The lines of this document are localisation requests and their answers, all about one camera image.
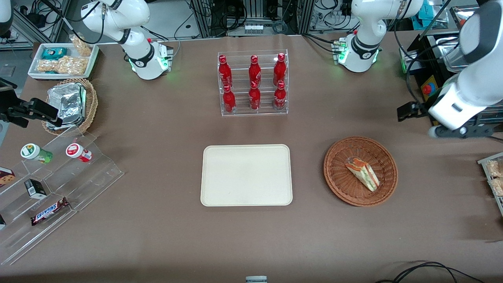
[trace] white plastic tray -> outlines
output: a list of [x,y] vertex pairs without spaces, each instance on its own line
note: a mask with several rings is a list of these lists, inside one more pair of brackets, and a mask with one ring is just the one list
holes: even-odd
[[38,47],[37,53],[33,57],[32,64],[30,69],[28,70],[28,75],[37,80],[66,80],[66,79],[85,79],[91,75],[91,71],[93,70],[93,66],[95,64],[96,58],[98,57],[98,51],[100,48],[95,44],[91,45],[91,55],[89,57],[88,67],[86,68],[86,72],[82,76],[75,76],[70,74],[47,74],[41,73],[37,71],[38,60],[42,57],[42,52],[46,48],[54,48],[54,47],[66,47],[68,56],[80,56],[77,49],[73,46],[73,43],[43,43]]
[[292,199],[288,146],[209,146],[204,150],[204,206],[289,205]]

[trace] brown table surface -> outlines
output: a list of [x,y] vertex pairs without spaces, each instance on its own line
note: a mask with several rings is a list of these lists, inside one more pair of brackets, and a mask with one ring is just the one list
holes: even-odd
[[[403,44],[416,34],[401,33]],[[301,36],[189,41],[171,73],[143,81],[120,46],[100,46],[92,81],[99,106],[89,132],[126,174],[0,267],[0,281],[230,283],[267,275],[271,283],[374,282],[395,277],[409,261],[436,260],[501,282],[502,217],[476,161],[503,147],[489,139],[431,139],[427,118],[397,122],[396,108],[411,97],[392,34],[382,47],[372,68],[355,74]],[[217,52],[282,48],[290,56],[290,113],[221,117]],[[28,79],[22,97],[44,98],[55,84]],[[351,135],[379,141],[396,160],[398,187],[382,205],[348,205],[325,182],[326,150]],[[11,125],[2,166],[18,163],[24,144],[53,138],[39,121]],[[201,205],[203,150],[242,144],[290,148],[290,205]],[[411,279],[452,282],[446,274],[422,270]]]

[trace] coca-cola bottle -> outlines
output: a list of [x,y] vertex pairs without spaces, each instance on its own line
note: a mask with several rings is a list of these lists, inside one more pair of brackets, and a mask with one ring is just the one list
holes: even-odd
[[250,82],[256,82],[257,86],[260,86],[261,70],[259,66],[259,58],[256,55],[252,55],[250,61],[251,64],[250,68],[248,69]]
[[248,92],[250,98],[250,108],[258,110],[260,108],[260,90],[256,82],[250,82],[250,91]]
[[278,81],[285,80],[285,73],[286,73],[285,54],[279,53],[278,61],[276,61],[276,64],[274,65],[273,84],[275,86],[278,85]]
[[236,112],[236,97],[230,91],[230,85],[223,86],[223,105],[225,112],[235,113]]
[[285,98],[286,98],[285,82],[279,81],[278,89],[274,92],[274,102],[273,102],[274,109],[279,111],[285,108]]
[[220,80],[224,85],[230,85],[232,87],[232,72],[230,71],[230,66],[227,63],[227,58],[225,55],[220,55],[218,57],[220,64],[218,65],[218,74],[220,75]]

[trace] snickers bar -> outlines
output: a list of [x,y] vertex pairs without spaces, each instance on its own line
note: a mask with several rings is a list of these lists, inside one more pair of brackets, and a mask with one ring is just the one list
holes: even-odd
[[39,224],[40,222],[42,222],[43,220],[51,217],[51,215],[55,214],[56,212],[58,212],[60,209],[62,209],[63,207],[65,207],[67,205],[69,205],[69,203],[68,203],[68,201],[66,201],[66,197],[64,197],[63,199],[60,199],[57,203],[51,205],[50,207],[46,208],[41,213],[37,214],[37,216],[32,217],[31,218],[32,226],[35,226],[35,225]]

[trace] wicker basket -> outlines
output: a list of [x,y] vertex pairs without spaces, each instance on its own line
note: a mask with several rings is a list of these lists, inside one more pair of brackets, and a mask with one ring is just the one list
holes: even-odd
[[[86,120],[78,127],[81,132],[85,132],[94,120],[94,116],[96,115],[96,109],[98,108],[98,97],[96,96],[96,91],[93,88],[93,85],[86,79],[68,79],[60,82],[58,85],[64,85],[69,83],[81,83],[86,88]],[[66,129],[60,130],[50,130],[46,122],[42,122],[42,126],[44,129],[55,135],[62,134]]]
[[[380,185],[370,191],[345,162],[357,157],[372,166]],[[398,171],[391,154],[380,143],[363,136],[350,136],[333,144],[325,156],[323,172],[330,189],[343,201],[356,206],[373,206],[386,201],[395,191]]]

